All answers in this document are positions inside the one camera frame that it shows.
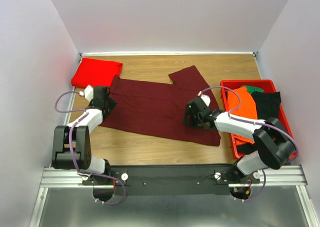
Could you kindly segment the maroon t shirt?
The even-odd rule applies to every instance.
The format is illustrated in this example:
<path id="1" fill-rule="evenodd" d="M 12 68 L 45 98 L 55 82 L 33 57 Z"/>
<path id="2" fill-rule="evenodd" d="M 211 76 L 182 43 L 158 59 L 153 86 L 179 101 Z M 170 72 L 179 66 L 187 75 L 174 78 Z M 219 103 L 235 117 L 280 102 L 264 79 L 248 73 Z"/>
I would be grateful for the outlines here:
<path id="1" fill-rule="evenodd" d="M 101 126 L 116 130 L 219 146 L 220 134 L 183 124 L 186 105 L 209 87 L 196 66 L 170 73 L 172 83 L 122 79 L 115 76 L 110 97 L 115 108 Z"/>

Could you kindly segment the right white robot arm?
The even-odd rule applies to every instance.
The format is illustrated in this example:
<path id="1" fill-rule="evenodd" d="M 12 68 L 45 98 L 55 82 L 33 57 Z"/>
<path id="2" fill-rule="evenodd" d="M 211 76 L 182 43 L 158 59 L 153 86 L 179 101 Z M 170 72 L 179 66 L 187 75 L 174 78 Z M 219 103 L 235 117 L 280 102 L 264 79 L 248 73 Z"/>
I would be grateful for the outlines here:
<path id="1" fill-rule="evenodd" d="M 238 159 L 221 176 L 235 183 L 259 170 L 280 169 L 297 150 L 294 139 L 277 118 L 250 119 L 220 109 L 211 110 L 203 96 L 197 96 L 187 103 L 183 124 L 230 133 L 253 141 L 255 150 Z"/>

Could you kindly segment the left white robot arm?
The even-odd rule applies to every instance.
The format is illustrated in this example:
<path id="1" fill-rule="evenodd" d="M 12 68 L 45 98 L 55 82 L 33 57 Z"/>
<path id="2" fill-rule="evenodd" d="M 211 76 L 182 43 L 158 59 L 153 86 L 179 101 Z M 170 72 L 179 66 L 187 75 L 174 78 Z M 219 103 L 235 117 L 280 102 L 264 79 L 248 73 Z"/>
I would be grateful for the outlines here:
<path id="1" fill-rule="evenodd" d="M 78 94 L 88 101 L 84 109 L 60 110 L 58 103 L 67 94 Z M 54 108 L 59 113 L 81 112 L 66 125 L 54 129 L 51 165 L 54 169 L 76 170 L 82 177 L 93 177 L 100 185 L 113 184 L 118 180 L 111 174 L 109 161 L 92 154 L 90 134 L 102 124 L 115 108 L 117 102 L 110 97 L 108 86 L 88 85 L 83 91 L 70 91 L 58 97 Z"/>

